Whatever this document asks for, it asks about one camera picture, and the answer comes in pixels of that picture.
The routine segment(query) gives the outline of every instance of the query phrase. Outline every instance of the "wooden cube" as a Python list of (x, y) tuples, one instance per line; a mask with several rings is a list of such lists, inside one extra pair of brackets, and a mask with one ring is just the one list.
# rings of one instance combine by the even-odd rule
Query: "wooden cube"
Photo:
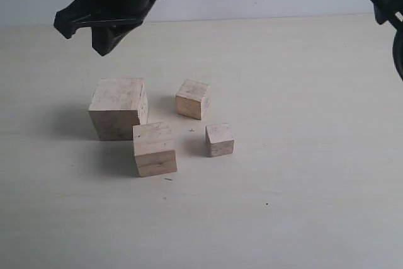
[(186, 80), (176, 94), (176, 109), (180, 115), (201, 120), (210, 106), (210, 86)]
[(210, 157), (232, 154), (234, 152), (234, 141), (228, 123), (206, 127), (206, 142)]
[(132, 140), (133, 126), (146, 124), (149, 106), (143, 79), (101, 79), (89, 115), (102, 141)]
[(167, 122), (133, 127), (134, 158), (141, 177), (177, 171), (172, 130)]

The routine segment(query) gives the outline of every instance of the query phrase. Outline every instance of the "white table surface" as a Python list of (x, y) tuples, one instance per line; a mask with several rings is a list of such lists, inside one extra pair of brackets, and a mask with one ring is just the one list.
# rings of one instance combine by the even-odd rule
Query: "white table surface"
[[(0, 267), (401, 269), (393, 37), (372, 15), (160, 23), (101, 58), (89, 30), (0, 28)], [(130, 142), (97, 141), (102, 77), (145, 78), (177, 173), (135, 178)], [(187, 78), (212, 86), (202, 122), (175, 114)], [(236, 150), (210, 159), (216, 122)]]

